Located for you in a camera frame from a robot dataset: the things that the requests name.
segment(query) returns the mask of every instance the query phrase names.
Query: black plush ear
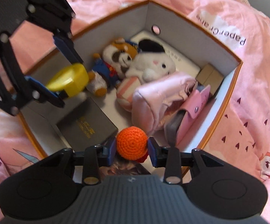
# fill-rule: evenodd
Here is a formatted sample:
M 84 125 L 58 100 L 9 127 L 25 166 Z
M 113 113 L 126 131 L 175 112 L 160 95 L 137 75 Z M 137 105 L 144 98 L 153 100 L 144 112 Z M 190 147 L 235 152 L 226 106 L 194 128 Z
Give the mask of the black plush ear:
M 155 53 L 165 52 L 163 46 L 150 39 L 141 40 L 138 45 L 143 52 L 155 52 Z

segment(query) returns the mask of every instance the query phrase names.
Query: pink wallet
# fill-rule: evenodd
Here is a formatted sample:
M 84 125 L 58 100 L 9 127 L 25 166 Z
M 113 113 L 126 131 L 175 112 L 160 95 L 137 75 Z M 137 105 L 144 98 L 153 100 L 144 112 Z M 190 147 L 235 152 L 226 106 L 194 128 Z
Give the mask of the pink wallet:
M 210 85 L 198 86 L 172 117 L 165 122 L 164 132 L 169 145 L 177 145 L 185 137 L 201 110 L 205 107 Z
M 195 78 L 177 71 L 139 86 L 132 99 L 133 125 L 148 136 L 163 129 L 165 121 L 183 105 L 195 85 Z

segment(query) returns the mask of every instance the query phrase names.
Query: white bunny plush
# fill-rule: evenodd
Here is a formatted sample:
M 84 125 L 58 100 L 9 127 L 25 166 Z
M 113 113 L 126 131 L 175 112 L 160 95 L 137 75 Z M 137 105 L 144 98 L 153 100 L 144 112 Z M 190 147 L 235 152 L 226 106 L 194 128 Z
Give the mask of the white bunny plush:
M 131 63 L 126 78 L 137 77 L 144 84 L 176 71 L 175 63 L 166 55 L 163 46 L 149 39 L 141 40 L 138 45 L 142 52 Z

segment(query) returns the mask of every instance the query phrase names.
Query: gray book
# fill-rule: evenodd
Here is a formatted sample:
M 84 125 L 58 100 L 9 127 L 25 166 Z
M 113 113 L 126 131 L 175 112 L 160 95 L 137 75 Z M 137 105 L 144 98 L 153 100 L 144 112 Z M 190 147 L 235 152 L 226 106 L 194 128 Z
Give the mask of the gray book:
M 75 152 L 102 144 L 118 132 L 92 98 L 87 98 L 56 125 Z

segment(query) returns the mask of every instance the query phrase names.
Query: small cardboard box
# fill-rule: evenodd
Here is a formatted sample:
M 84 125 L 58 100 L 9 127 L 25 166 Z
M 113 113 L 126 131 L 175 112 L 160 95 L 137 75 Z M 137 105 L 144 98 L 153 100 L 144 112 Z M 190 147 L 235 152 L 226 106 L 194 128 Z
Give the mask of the small cardboard box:
M 218 90 L 219 86 L 223 82 L 223 75 L 219 73 L 211 64 L 205 65 L 204 68 L 201 69 L 199 74 L 196 77 L 196 80 L 204 85 L 210 85 L 210 93 L 214 95 Z
M 93 23 L 75 35 L 73 40 L 76 51 L 89 71 L 94 64 L 92 55 L 101 53 L 110 41 L 121 37 L 138 40 L 147 34 L 164 43 L 166 53 L 174 58 L 178 70 L 196 77 L 200 68 L 211 64 L 224 78 L 215 97 L 189 130 L 187 142 L 178 145 L 183 152 L 191 152 L 196 147 L 203 149 L 225 111 L 242 65 L 242 61 L 216 37 L 177 11 L 147 0 Z M 30 74 L 43 84 L 63 67 L 70 65 L 64 56 L 56 51 L 55 49 L 46 55 L 30 71 Z M 81 94 L 68 99 L 63 109 L 49 103 L 31 102 L 22 110 L 21 120 L 43 156 L 70 146 L 59 132 L 56 123 L 85 98 Z M 132 125 L 131 114 L 122 109 L 116 101 L 115 89 L 109 91 L 105 98 L 94 100 L 119 131 Z M 167 145 L 163 132 L 157 132 L 154 137 L 159 144 Z

